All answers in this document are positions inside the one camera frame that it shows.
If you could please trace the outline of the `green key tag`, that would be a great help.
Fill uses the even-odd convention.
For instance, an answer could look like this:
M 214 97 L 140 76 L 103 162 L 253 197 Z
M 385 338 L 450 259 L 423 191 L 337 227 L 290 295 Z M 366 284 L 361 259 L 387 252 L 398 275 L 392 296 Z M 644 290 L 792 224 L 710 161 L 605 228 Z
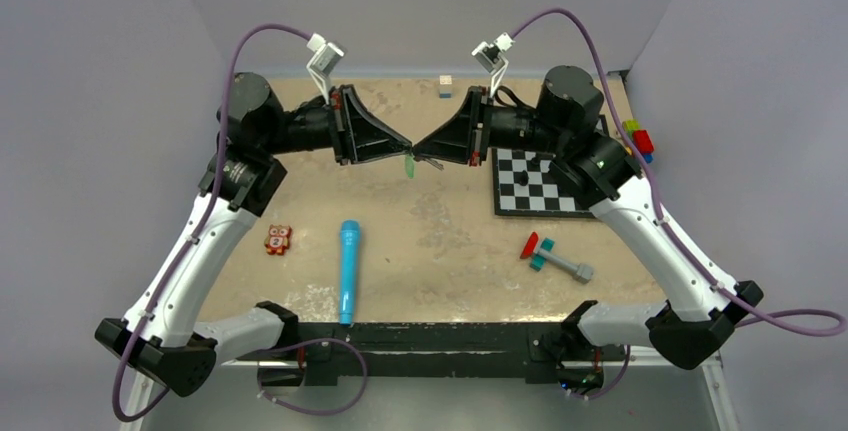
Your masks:
M 415 159 L 412 155 L 407 155 L 405 157 L 405 173 L 409 179 L 413 179 L 415 176 Z

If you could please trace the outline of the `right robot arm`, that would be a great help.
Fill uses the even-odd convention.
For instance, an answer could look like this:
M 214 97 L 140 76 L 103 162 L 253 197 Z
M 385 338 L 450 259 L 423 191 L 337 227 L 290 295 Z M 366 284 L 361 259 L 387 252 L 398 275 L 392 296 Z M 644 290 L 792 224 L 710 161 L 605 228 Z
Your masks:
M 733 334 L 763 297 L 753 281 L 717 267 L 660 205 L 633 154 L 597 122 L 602 92 L 583 69 L 550 69 L 534 107 L 498 106 L 474 86 L 446 123 L 417 143 L 413 156 L 475 166 L 490 148 L 550 157 L 549 175 L 614 231 L 665 294 L 655 304 L 583 302 L 562 324 L 561 343 L 576 358 L 606 345 L 654 348 L 686 370 L 700 365 Z

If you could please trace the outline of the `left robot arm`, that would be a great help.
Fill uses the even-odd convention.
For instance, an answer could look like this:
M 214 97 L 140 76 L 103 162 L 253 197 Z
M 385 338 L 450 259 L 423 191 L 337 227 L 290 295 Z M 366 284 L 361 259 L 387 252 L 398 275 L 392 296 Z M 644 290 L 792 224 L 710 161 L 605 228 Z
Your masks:
M 225 150 L 199 184 L 182 239 L 136 304 L 98 326 L 98 342 L 135 371 L 186 397 L 220 364 L 263 350 L 272 359 L 298 346 L 297 316 L 261 302 L 247 313 L 202 323 L 199 311 L 235 247 L 282 184 L 284 153 L 329 149 L 342 165 L 405 154 L 411 142 L 341 85 L 287 111 L 270 83 L 251 72 L 232 82 Z

